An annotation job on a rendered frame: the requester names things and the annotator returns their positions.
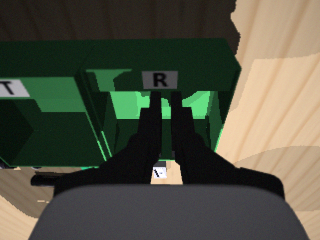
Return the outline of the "green bins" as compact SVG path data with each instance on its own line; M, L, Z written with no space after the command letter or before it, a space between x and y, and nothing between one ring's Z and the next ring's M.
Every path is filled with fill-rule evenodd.
M161 92L158 161L175 161L174 91L216 152L241 70L225 38L0 41L0 158L98 168L137 133L151 91Z

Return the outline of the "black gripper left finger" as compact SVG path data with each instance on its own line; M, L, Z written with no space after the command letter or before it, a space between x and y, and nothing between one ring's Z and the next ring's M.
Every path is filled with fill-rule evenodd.
M153 165L162 152L161 92L151 91L149 107L141 108L138 130L127 146L102 163L60 176L53 197L71 188L96 184L151 184Z

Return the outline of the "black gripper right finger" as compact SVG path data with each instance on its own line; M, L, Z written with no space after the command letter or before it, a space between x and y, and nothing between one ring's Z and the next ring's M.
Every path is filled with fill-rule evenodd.
M180 166L183 184L252 186L286 201L283 183L277 176L237 168L205 145L203 137L195 133L192 108L182 106L181 91L171 92L171 151Z

